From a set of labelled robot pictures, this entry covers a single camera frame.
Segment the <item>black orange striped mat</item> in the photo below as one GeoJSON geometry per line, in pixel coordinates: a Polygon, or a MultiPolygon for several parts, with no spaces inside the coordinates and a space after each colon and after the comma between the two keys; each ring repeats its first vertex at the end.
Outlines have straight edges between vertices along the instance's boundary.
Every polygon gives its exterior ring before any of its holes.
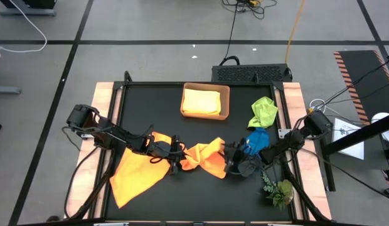
{"type": "Polygon", "coordinates": [[[335,60],[345,85],[354,84],[346,92],[362,124],[368,125],[380,112],[389,113],[389,64],[375,50],[335,51],[335,60]]]}

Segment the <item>light wooden side board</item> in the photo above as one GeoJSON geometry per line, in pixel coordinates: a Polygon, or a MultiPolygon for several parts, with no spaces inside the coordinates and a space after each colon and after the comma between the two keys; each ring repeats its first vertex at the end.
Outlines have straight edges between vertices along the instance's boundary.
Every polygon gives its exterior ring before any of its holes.
{"type": "MultiPolygon", "coordinates": [[[[121,95],[122,89],[115,86],[113,82],[99,82],[96,84],[91,106],[98,109],[101,116],[109,117],[115,123],[121,95]]],[[[82,141],[77,167],[72,173],[65,198],[64,219],[67,219],[65,210],[69,216],[75,214],[100,181],[109,164],[111,152],[111,150],[96,148],[92,138],[82,141]]]]}
{"type": "MultiPolygon", "coordinates": [[[[284,82],[283,88],[290,125],[293,128],[296,121],[307,113],[301,85],[296,82],[284,82]]],[[[312,152],[316,152],[314,142],[307,140],[297,153],[303,189],[319,211],[328,219],[332,219],[319,159],[312,152]]]]}

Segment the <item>white paper sheet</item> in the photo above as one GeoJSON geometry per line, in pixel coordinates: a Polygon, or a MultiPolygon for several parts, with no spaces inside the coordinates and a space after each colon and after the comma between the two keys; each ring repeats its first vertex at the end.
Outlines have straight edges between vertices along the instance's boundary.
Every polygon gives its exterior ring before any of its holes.
{"type": "MultiPolygon", "coordinates": [[[[332,142],[335,142],[341,138],[344,138],[345,136],[356,132],[358,129],[360,129],[359,126],[355,126],[353,124],[350,124],[348,122],[342,121],[341,119],[335,118],[333,123],[333,135],[332,135],[332,142]]],[[[360,142],[358,144],[355,144],[353,146],[350,146],[346,149],[340,150],[339,152],[341,154],[345,154],[347,156],[351,156],[360,160],[364,160],[365,156],[365,145],[364,142],[360,142]]]]}

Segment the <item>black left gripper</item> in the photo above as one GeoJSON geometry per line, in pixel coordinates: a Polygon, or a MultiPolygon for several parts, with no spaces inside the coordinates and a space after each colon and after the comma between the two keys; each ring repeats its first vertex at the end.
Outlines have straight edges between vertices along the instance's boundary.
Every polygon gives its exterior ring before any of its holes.
{"type": "Polygon", "coordinates": [[[185,154],[182,153],[182,146],[181,146],[182,143],[179,142],[178,140],[176,140],[175,136],[173,136],[171,138],[170,142],[165,141],[166,143],[170,144],[171,150],[170,150],[170,154],[168,156],[166,156],[165,158],[162,158],[159,156],[155,156],[152,153],[153,152],[153,143],[158,142],[158,141],[163,141],[163,140],[157,141],[156,139],[157,139],[157,137],[155,135],[150,136],[150,142],[148,144],[148,149],[147,149],[147,153],[151,157],[150,163],[156,164],[156,163],[160,163],[162,160],[166,160],[170,165],[170,167],[168,169],[168,173],[170,175],[177,174],[178,173],[178,164],[180,166],[183,166],[184,159],[185,159],[185,154]]]}

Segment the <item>grey desk foot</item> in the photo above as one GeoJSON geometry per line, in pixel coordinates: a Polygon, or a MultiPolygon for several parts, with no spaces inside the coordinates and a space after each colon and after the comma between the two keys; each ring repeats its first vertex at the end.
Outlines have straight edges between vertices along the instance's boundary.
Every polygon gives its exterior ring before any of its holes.
{"type": "Polygon", "coordinates": [[[0,11],[1,16],[10,15],[26,15],[26,16],[56,16],[56,12],[53,9],[26,9],[19,11],[16,8],[4,9],[0,11]]]}

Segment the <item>blue microfiber towel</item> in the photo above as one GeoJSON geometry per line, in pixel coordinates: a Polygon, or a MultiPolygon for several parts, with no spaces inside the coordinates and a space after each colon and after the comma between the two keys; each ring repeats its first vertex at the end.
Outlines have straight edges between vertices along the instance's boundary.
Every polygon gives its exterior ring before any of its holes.
{"type": "Polygon", "coordinates": [[[268,132],[262,127],[256,127],[255,130],[245,138],[241,149],[245,154],[255,156],[269,145],[270,137],[268,132]]]}

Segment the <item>black computer case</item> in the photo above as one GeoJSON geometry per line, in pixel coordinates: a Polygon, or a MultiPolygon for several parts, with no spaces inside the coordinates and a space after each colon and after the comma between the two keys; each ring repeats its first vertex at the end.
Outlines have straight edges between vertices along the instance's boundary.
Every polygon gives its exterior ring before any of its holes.
{"type": "Polygon", "coordinates": [[[212,67],[212,82],[292,82],[290,68],[284,64],[221,65],[212,67]]]}

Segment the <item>grey floor bar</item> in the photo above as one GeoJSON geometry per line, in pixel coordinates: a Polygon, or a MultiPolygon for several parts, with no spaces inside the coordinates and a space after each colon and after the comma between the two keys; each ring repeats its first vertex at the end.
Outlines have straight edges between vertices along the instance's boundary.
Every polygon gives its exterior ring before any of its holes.
{"type": "Polygon", "coordinates": [[[0,85],[0,94],[15,94],[19,95],[22,93],[21,88],[16,86],[2,86],[0,85]]]}

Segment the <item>black metal beam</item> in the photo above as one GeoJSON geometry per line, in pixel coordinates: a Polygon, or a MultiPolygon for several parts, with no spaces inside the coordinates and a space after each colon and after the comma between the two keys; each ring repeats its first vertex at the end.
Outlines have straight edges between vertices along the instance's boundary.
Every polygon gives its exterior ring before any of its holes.
{"type": "Polygon", "coordinates": [[[383,132],[389,131],[389,116],[376,121],[369,126],[362,127],[361,129],[322,147],[322,154],[324,156],[337,153],[350,146],[365,141],[373,136],[379,135],[383,132]]]}

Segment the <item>orange plastic bin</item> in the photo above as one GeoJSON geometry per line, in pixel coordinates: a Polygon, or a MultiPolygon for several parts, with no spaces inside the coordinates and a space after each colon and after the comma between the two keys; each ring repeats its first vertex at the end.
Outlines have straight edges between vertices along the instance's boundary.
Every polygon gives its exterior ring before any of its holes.
{"type": "Polygon", "coordinates": [[[182,98],[181,98],[180,112],[185,117],[224,121],[229,116],[229,113],[230,113],[230,87],[227,85],[215,85],[215,84],[208,84],[208,83],[186,82],[183,85],[183,93],[182,93],[182,98]],[[218,115],[192,114],[192,113],[183,112],[182,104],[183,104],[183,99],[184,99],[184,89],[219,92],[220,99],[221,99],[221,112],[218,115]]]}

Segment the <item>black stand post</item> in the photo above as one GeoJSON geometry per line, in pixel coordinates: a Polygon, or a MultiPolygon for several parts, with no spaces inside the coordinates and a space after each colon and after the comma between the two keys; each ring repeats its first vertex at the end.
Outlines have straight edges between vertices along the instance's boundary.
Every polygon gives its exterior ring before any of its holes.
{"type": "Polygon", "coordinates": [[[327,145],[326,138],[321,139],[320,147],[321,147],[321,154],[324,161],[324,170],[326,173],[326,180],[327,180],[327,187],[328,187],[327,190],[336,191],[330,158],[329,155],[326,154],[326,145],[327,145]]]}

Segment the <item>orange microfiber towel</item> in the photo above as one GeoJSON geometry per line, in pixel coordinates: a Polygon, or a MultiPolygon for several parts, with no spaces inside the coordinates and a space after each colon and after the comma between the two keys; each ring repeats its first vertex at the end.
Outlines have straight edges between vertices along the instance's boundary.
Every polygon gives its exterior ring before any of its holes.
{"type": "Polygon", "coordinates": [[[112,193],[118,208],[122,208],[133,198],[148,190],[164,178],[170,163],[162,159],[151,163],[150,156],[135,154],[125,148],[120,163],[110,178],[112,193]]]}
{"type": "Polygon", "coordinates": [[[185,171],[193,170],[198,166],[202,167],[209,174],[224,179],[224,145],[225,141],[217,137],[209,144],[198,143],[192,148],[185,149],[184,165],[181,167],[185,171]]]}

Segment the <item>green microfiber towel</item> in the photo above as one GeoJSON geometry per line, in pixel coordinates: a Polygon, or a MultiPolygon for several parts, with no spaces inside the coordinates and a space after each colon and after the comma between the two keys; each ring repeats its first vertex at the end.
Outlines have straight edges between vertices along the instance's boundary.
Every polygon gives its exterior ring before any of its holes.
{"type": "Polygon", "coordinates": [[[251,108],[254,116],[249,120],[248,127],[262,127],[265,129],[274,123],[278,107],[275,106],[272,99],[262,97],[255,101],[251,108]]]}

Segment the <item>artificial green plant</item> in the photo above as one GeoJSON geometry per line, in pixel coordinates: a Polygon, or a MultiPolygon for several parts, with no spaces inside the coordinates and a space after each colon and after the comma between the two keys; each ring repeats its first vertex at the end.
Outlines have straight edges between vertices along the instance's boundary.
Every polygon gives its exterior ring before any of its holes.
{"type": "Polygon", "coordinates": [[[266,198],[272,200],[274,207],[283,210],[291,203],[294,197],[294,188],[289,180],[273,182],[266,172],[261,174],[261,179],[264,182],[262,191],[267,193],[266,198]]]}

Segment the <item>white round object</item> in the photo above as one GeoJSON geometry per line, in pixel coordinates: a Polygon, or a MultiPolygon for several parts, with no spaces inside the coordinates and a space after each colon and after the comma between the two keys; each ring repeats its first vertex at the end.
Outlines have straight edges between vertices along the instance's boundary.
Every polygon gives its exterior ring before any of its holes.
{"type": "MultiPolygon", "coordinates": [[[[372,117],[371,123],[375,123],[375,122],[379,121],[380,119],[384,119],[384,118],[387,117],[387,116],[389,116],[389,113],[386,113],[386,112],[377,113],[377,114],[375,114],[375,115],[372,117]]],[[[383,132],[381,135],[382,135],[382,137],[383,137],[384,140],[389,141],[389,130],[383,132]]]]}

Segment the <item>black support leg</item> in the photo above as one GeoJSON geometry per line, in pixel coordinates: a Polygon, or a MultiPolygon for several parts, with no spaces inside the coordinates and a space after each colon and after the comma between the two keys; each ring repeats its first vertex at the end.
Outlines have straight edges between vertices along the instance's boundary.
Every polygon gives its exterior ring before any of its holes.
{"type": "Polygon", "coordinates": [[[92,192],[89,194],[83,205],[76,211],[76,213],[72,216],[69,216],[67,210],[65,210],[65,215],[67,216],[68,220],[82,219],[90,207],[96,203],[97,196],[100,193],[102,187],[109,181],[110,177],[112,176],[112,164],[114,162],[114,156],[115,154],[111,152],[109,164],[105,170],[105,173],[101,177],[100,181],[94,186],[92,192]]]}
{"type": "Polygon", "coordinates": [[[295,176],[291,172],[289,165],[286,161],[285,156],[280,157],[280,163],[283,166],[283,171],[285,177],[291,182],[292,186],[295,188],[296,192],[299,194],[299,197],[301,201],[305,204],[307,209],[311,212],[312,216],[317,220],[317,221],[327,221],[329,222],[330,219],[325,217],[319,209],[313,204],[312,200],[308,197],[306,192],[303,190],[302,186],[298,184],[295,176]]]}

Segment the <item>yellow microfiber towel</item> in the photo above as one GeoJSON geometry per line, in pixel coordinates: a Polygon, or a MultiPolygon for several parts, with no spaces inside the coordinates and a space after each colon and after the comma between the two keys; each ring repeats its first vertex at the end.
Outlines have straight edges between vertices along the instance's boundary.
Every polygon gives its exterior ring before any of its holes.
{"type": "Polygon", "coordinates": [[[221,112],[220,93],[217,91],[184,89],[183,112],[218,115],[221,112]]]}

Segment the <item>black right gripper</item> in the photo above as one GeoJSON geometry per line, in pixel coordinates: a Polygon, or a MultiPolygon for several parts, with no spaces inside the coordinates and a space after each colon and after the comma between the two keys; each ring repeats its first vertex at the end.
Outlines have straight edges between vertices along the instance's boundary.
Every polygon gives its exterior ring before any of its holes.
{"type": "Polygon", "coordinates": [[[232,175],[247,178],[257,170],[263,168],[264,164],[257,155],[251,156],[245,154],[240,145],[236,143],[224,144],[224,172],[232,175]]]}

